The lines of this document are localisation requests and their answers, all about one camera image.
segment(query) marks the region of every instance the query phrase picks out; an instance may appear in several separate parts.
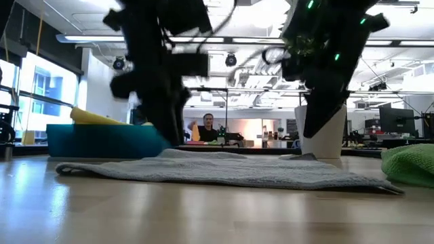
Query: green led light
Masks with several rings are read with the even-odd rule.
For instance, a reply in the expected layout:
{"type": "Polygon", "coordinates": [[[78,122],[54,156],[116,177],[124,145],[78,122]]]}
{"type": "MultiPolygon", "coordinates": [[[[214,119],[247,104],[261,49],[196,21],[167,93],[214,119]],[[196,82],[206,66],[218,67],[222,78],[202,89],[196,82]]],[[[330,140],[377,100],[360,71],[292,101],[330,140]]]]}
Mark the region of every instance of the green led light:
{"type": "Polygon", "coordinates": [[[312,8],[312,5],[313,5],[313,0],[309,3],[309,5],[307,5],[307,8],[312,8]]]}

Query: green towel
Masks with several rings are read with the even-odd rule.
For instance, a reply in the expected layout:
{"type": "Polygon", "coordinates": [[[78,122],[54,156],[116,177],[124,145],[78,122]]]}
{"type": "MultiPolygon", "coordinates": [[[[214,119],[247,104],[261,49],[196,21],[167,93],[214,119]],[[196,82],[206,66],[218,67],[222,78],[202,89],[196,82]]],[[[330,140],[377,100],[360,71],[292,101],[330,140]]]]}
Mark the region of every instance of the green towel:
{"type": "Polygon", "coordinates": [[[381,153],[388,180],[434,188],[434,144],[401,146],[381,153]]]}

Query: folded cloth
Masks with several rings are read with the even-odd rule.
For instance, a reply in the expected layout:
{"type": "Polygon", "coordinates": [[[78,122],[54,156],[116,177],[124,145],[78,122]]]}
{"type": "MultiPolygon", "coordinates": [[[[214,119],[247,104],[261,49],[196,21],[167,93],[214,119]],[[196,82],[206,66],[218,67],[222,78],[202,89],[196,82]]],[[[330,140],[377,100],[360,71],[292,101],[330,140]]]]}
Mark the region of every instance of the folded cloth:
{"type": "Polygon", "coordinates": [[[382,152],[381,158],[388,180],[434,187],[434,145],[400,146],[382,152]]]}
{"type": "Polygon", "coordinates": [[[317,190],[324,188],[382,188],[402,194],[387,181],[359,176],[316,161],[313,156],[292,160],[266,157],[247,158],[226,152],[164,150],[158,157],[101,165],[60,163],[60,175],[75,170],[91,171],[120,180],[227,184],[263,188],[317,190]]]}

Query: teal box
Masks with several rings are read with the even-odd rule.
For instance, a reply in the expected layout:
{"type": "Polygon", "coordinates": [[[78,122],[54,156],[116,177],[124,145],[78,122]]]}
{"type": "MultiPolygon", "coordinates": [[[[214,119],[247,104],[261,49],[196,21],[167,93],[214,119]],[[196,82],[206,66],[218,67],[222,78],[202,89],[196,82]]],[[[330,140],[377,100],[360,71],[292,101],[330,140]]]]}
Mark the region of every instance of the teal box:
{"type": "Polygon", "coordinates": [[[153,126],[47,125],[51,157],[142,159],[170,143],[153,126]]]}

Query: computer monitor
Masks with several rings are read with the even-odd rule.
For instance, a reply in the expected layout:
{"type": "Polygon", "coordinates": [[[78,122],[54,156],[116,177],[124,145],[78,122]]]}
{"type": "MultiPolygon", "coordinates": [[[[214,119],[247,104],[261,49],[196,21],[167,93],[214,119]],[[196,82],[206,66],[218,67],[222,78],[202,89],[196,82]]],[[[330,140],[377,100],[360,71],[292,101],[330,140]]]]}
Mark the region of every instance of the computer monitor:
{"type": "Polygon", "coordinates": [[[383,132],[414,133],[412,109],[380,108],[380,125],[383,132]]]}

